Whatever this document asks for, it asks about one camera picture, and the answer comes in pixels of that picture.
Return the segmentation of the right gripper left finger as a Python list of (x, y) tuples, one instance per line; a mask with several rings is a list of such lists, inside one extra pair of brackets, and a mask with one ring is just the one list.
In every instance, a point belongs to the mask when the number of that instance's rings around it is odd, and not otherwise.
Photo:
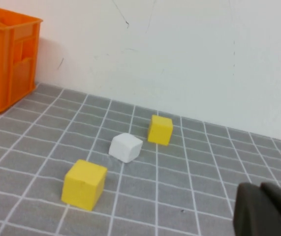
[(281, 236), (281, 215), (260, 186), (240, 183), (233, 216), (237, 236)]

